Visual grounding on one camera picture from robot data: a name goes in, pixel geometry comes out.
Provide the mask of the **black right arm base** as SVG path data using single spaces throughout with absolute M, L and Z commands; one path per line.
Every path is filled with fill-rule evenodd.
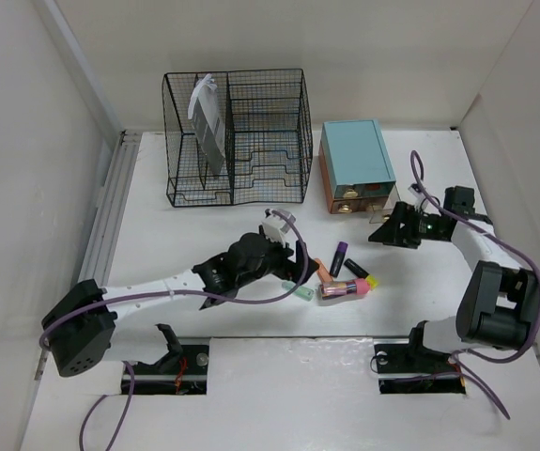
M 382 395 L 465 395 L 460 369 L 450 355 L 423 344 L 424 321 L 411 329 L 406 342 L 383 339 L 374 344 L 372 370 Z

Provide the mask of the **grey paper swatch booklet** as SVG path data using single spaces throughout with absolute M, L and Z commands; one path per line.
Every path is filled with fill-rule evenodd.
M 187 111 L 199 147 L 214 176 L 221 174 L 225 161 L 225 122 L 218 93 L 213 75 L 207 73 L 196 82 Z

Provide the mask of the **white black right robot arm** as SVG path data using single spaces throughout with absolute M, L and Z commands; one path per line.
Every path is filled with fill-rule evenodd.
M 540 272 L 516 261 L 516 251 L 494 235 L 490 219 L 474 208 L 474 191 L 450 187 L 440 213 L 396 202 L 372 243 L 416 249 L 423 241 L 447 241 L 472 271 L 454 316 L 419 322 L 405 344 L 376 344 L 383 374 L 442 372 L 459 352 L 510 351 L 515 360 L 532 345 L 540 325 Z

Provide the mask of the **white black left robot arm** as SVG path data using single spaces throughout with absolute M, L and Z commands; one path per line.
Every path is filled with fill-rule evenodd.
M 103 361 L 120 326 L 143 319 L 148 309 L 239 303 L 239 291 L 266 276 L 301 286 L 317 269 L 303 240 L 289 245 L 246 233 L 227 251 L 165 279 L 116 288 L 93 279 L 77 283 L 43 318 L 39 345 L 52 354 L 60 376 L 77 376 Z

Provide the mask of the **pink colourful tube case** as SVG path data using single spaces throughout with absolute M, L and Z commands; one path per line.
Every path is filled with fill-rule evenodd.
M 320 300 L 331 300 L 345 296 L 364 296 L 372 291 L 372 286 L 365 278 L 356 278 L 347 281 L 330 281 L 319 285 L 318 297 Z

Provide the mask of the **clear plastic drawer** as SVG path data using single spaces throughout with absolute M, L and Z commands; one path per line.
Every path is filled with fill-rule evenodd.
M 368 200 L 363 196 L 363 192 L 358 192 L 353 188 L 347 188 L 342 197 L 336 200 L 336 212 L 341 214 L 350 214 L 366 211 Z
M 369 223 L 381 224 L 387 221 L 398 201 L 400 201 L 400 195 L 396 186 L 387 196 L 370 198 L 365 208 Z

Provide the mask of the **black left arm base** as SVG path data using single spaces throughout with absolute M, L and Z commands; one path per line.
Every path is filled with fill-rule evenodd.
M 203 396 L 208 390 L 210 340 L 179 339 L 168 324 L 157 324 L 163 336 L 162 355 L 152 364 L 136 361 L 125 369 L 122 395 Z

